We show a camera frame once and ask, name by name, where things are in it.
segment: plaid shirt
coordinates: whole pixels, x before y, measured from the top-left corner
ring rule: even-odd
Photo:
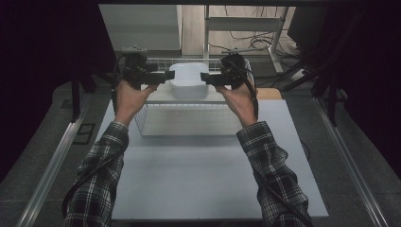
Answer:
[[[288,154],[277,146],[266,122],[250,125],[239,131],[236,136],[253,170],[265,178],[275,193],[310,220],[307,213],[307,197],[297,184],[297,176],[285,164]],[[263,222],[266,226],[304,226],[266,190],[258,178],[256,181],[259,185],[257,199],[262,207]]]
[[[78,168],[78,181],[129,143],[128,129],[112,122]],[[64,226],[111,226],[116,189],[123,168],[123,155],[102,168],[79,188],[69,203]]]
[[[299,188],[296,175],[284,163],[288,154],[277,146],[266,122],[251,125],[236,135],[254,170],[268,179],[270,187],[276,193],[310,219],[307,213],[307,197]],[[112,122],[78,168],[78,180],[119,150],[126,149],[128,143],[128,129],[118,122]],[[64,226],[111,226],[122,167],[121,155],[75,193],[69,203]],[[259,185],[257,198],[266,226],[304,226],[264,189],[257,178],[256,181]]]

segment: hand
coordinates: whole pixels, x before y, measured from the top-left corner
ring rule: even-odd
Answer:
[[[221,93],[231,111],[238,116],[242,127],[247,127],[257,122],[253,113],[251,93],[245,83],[235,90],[229,90],[224,86],[217,86],[216,91]]]
[[[117,111],[115,121],[121,122],[127,127],[130,125],[133,117],[144,106],[149,95],[157,90],[159,85],[149,85],[145,90],[136,90],[125,80],[117,86]]]

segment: black cable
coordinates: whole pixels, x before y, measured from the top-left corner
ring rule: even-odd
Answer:
[[[112,155],[109,159],[105,160],[102,164],[96,166],[94,169],[92,169],[86,176],[84,176],[82,179],[79,181],[75,182],[74,185],[71,187],[71,189],[67,192],[67,194],[64,197],[64,200],[62,201],[62,206],[61,206],[61,211],[62,211],[62,216],[65,218],[67,216],[67,211],[68,211],[68,203],[70,200],[73,199],[74,194],[77,192],[77,190],[84,184],[86,183],[90,178],[95,176],[100,169],[102,169],[104,166],[108,165],[111,161],[114,159],[118,158],[120,155],[124,153],[124,151],[127,149],[126,145],[124,148],[119,150],[117,153]]]
[[[114,70],[113,70],[113,82],[112,82],[112,103],[113,103],[113,109],[114,112],[117,111],[117,97],[116,97],[116,90],[115,88],[117,87],[117,68],[118,68],[118,64],[120,63],[121,59],[125,57],[125,55],[121,55],[120,57],[118,57],[117,61],[115,61],[115,65],[114,65]]]
[[[260,13],[260,17],[263,16],[263,11],[265,10],[265,7],[262,7],[262,12]]]
[[[264,36],[265,36],[265,35],[268,35],[268,34],[271,34],[271,33],[273,33],[273,32],[272,32],[272,31],[270,31],[270,32],[263,32],[263,33],[258,34],[258,35],[253,34],[252,36],[247,36],[247,37],[234,37],[233,34],[232,34],[232,35],[231,35],[231,38],[233,38],[233,39],[235,39],[235,40],[248,40],[248,39],[251,39],[251,38],[254,38],[254,37],[262,36],[263,38],[268,39],[268,38],[270,38],[270,37],[264,37]]]
[[[257,16],[257,12],[259,11],[259,7],[256,7],[255,8],[255,10],[253,11],[253,13],[251,14],[251,17],[254,15],[254,14],[256,14],[256,16]]]
[[[281,204],[283,204],[293,215],[295,215],[301,222],[304,223],[305,226],[307,227],[313,227],[312,222],[305,217],[301,212],[299,212],[295,207],[291,204],[289,204],[288,201],[284,200],[280,195],[278,195],[265,181],[265,178],[262,176],[261,173],[256,171],[254,167],[252,166],[254,176],[259,180],[260,183],[263,184],[263,186],[277,199],[280,201]]]
[[[228,51],[230,51],[231,49],[229,49],[229,48],[226,48],[226,47],[224,47],[224,46],[220,46],[220,45],[213,45],[213,44],[210,44],[210,43],[208,43],[210,46],[213,46],[213,47],[217,47],[217,48],[221,48],[221,49],[225,49],[225,50],[228,50]]]
[[[242,70],[246,70],[246,71],[248,71],[249,73],[251,73],[253,75],[253,72],[250,69],[248,69],[248,68],[241,68],[241,69]],[[263,85],[265,83],[271,82],[271,81],[268,81],[268,82],[263,82],[261,84],[256,84],[256,81],[255,81],[256,79],[272,79],[272,78],[277,78],[277,77],[280,77],[280,75],[263,77],[263,78],[256,78],[255,76],[253,76],[253,82],[254,82],[255,88],[259,87],[259,85]]]
[[[279,79],[277,79],[270,87],[274,87],[275,84],[281,82],[281,80],[284,79],[285,76],[289,75],[290,73],[292,73],[293,71],[295,71],[296,69],[300,68],[302,65],[304,64],[304,61],[300,60],[298,61],[294,66],[292,66],[291,68],[289,68],[286,73],[282,74]]]
[[[256,48],[256,47],[254,46],[254,44],[256,44],[256,43],[267,43],[267,44],[266,44],[266,46],[263,47],[263,48]],[[270,46],[271,46],[271,42],[268,41],[268,40],[266,40],[266,39],[258,39],[258,38],[256,38],[256,37],[254,37],[254,38],[251,39],[251,47],[253,47],[253,48],[255,48],[255,49],[264,50],[264,49],[268,49]]]
[[[113,70],[113,82],[112,82],[112,100],[113,100],[113,108],[114,108],[114,112],[116,112],[116,86],[117,86],[117,68],[118,68],[118,64],[121,61],[121,59],[125,57],[125,55],[121,55],[120,57],[118,57],[117,61],[115,62],[114,65],[114,70]],[[105,160],[102,164],[96,166],[94,169],[92,169],[88,174],[86,174],[82,179],[80,179],[79,181],[75,182],[74,185],[70,188],[70,190],[67,192],[67,194],[64,197],[64,200],[62,201],[62,206],[61,206],[61,211],[62,211],[62,215],[65,218],[67,216],[67,211],[68,211],[68,203],[70,202],[70,200],[73,199],[74,194],[77,192],[77,190],[84,184],[86,183],[90,178],[92,178],[93,176],[95,176],[95,174],[97,174],[97,172],[102,169],[104,166],[108,165],[111,161],[113,161],[114,159],[118,158],[120,155],[122,155],[124,153],[124,151],[126,150],[127,146],[125,146],[124,148],[122,148],[121,150],[119,150],[117,153],[115,153],[114,155],[112,155],[109,159]]]
[[[279,78],[279,77],[281,77],[281,75],[268,76],[268,77],[263,77],[263,78],[254,78],[254,79],[275,79],[275,78]],[[257,83],[256,86],[257,87],[261,87],[261,86],[263,86],[263,85],[265,85],[267,83],[271,83],[271,82],[274,82],[274,80],[268,80],[268,81],[264,81],[264,82],[261,82],[261,83]]]
[[[310,159],[310,148],[304,141],[302,141],[302,140],[300,140],[300,141],[301,141],[301,144],[306,148],[306,159],[309,161],[309,159]]]
[[[253,102],[253,115],[255,116],[256,120],[258,119],[259,116],[259,103],[257,102],[257,92],[256,92],[256,84],[253,84],[253,87],[251,85],[251,83],[248,80],[248,76],[245,76],[242,71],[240,70],[240,68],[238,66],[236,66],[233,62],[228,61],[226,59],[221,59],[221,62],[225,61],[226,63],[230,64],[233,69],[242,77],[242,79],[245,82],[245,85],[248,87],[250,93],[251,93],[251,99]]]
[[[296,63],[289,65],[287,63],[284,62],[285,59],[297,59],[300,60],[301,58],[297,57],[297,56],[291,56],[291,55],[285,55],[285,56],[281,56],[280,58],[280,63],[285,65],[288,68],[294,67]]]

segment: white table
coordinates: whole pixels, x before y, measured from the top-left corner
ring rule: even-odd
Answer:
[[[284,100],[259,101],[259,119],[270,125],[309,198],[311,217],[327,211]],[[112,104],[99,135],[113,120]],[[235,135],[142,137],[132,122],[130,145],[117,189],[113,219],[261,219],[257,184]]]

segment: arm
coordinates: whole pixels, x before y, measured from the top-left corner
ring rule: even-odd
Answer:
[[[243,126],[236,136],[253,167],[253,175],[259,185],[257,198],[265,225],[304,226],[264,185],[268,184],[276,194],[310,220],[307,197],[297,184],[297,176],[285,164],[288,154],[277,146],[267,123],[257,122],[248,88],[243,84],[236,90],[225,87],[216,87],[216,90],[224,96]]]
[[[74,193],[69,202],[64,226],[110,226],[116,197],[116,188],[129,137],[128,125],[141,110],[148,96],[157,86],[149,86],[142,91],[134,90],[122,80],[117,87],[117,111],[115,119],[103,133],[78,168],[79,181],[110,157],[118,155],[93,177],[89,178]]]

